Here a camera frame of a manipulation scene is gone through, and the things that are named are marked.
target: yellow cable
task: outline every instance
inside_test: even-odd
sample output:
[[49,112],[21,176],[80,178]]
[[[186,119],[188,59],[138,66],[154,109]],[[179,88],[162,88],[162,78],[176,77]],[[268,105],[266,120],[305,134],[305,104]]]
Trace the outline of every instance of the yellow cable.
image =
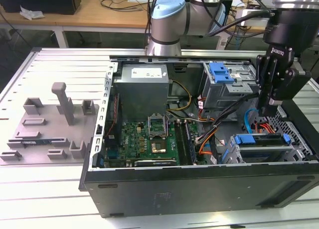
[[189,97],[189,100],[188,100],[188,103],[187,103],[186,106],[183,106],[183,107],[180,107],[180,108],[176,108],[176,109],[168,109],[167,111],[182,111],[183,109],[186,109],[186,108],[188,108],[188,107],[190,106],[190,103],[191,103],[191,95],[190,95],[190,92],[186,89],[186,87],[183,86],[180,82],[175,81],[175,80],[174,80],[173,82],[177,83],[179,86],[181,86],[181,87],[187,92],[188,97]]

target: ram slot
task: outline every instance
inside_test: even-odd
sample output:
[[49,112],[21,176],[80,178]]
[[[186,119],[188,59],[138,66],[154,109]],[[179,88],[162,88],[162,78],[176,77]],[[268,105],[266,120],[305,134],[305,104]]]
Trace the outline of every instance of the ram slot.
[[178,157],[179,157],[179,164],[180,165],[192,165],[192,159],[190,155],[190,150],[188,147],[188,139],[187,133],[185,130],[185,124],[174,122],[174,129],[175,129],[175,137],[176,137],[176,144],[178,150]]

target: floor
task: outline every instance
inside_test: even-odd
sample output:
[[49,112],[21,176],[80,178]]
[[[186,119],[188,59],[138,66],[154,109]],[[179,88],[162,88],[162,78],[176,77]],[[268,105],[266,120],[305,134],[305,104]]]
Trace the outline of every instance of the floor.
[[[0,91],[6,86],[21,63],[29,53],[30,48],[19,35],[11,31],[12,40],[7,42],[0,35]],[[51,31],[23,30],[22,36],[33,47],[58,47],[55,36]],[[102,33],[102,42],[95,32],[67,32],[69,47],[82,48],[143,48],[144,35],[138,33]],[[189,36],[181,38],[182,49],[215,49],[217,38],[200,38]],[[239,49],[241,41],[232,39],[228,50]],[[261,38],[248,38],[240,46],[240,50],[266,50]],[[306,50],[302,54],[302,66],[310,70],[319,56],[315,51]],[[313,78],[319,77],[319,64],[313,70]]]

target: blue plastic latch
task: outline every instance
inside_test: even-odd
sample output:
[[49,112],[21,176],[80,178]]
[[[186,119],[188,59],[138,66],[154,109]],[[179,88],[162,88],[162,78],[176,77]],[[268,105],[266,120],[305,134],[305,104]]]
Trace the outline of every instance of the blue plastic latch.
[[241,144],[241,140],[239,136],[235,136],[234,139],[237,144]]
[[218,84],[233,84],[235,81],[231,78],[227,67],[223,63],[209,63],[209,71],[214,76],[215,82]]
[[290,136],[286,133],[283,134],[283,138],[285,140],[285,142],[289,145],[291,144],[291,139],[290,139]]
[[223,157],[221,158],[221,162],[223,162],[223,161],[225,160],[225,158],[226,158],[226,156],[227,156],[228,153],[229,153],[229,150],[226,149],[226,151],[225,151]]
[[254,136],[250,135],[250,134],[238,134],[237,137],[240,138],[240,141],[242,143],[248,144],[254,144],[256,143]]

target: white table leg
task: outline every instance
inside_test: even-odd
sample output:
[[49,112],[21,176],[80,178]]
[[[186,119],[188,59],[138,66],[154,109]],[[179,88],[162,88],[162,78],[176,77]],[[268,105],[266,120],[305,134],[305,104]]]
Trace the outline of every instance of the white table leg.
[[10,35],[8,29],[0,29],[0,33],[1,33],[1,35],[4,36],[4,38],[5,38],[6,40],[8,40],[8,41],[11,40],[11,35]]
[[69,44],[68,44],[68,41],[66,39],[65,32],[62,31],[62,29],[59,29],[59,30],[54,30],[54,33],[55,33],[56,39],[58,41],[59,47],[60,48],[68,48]]

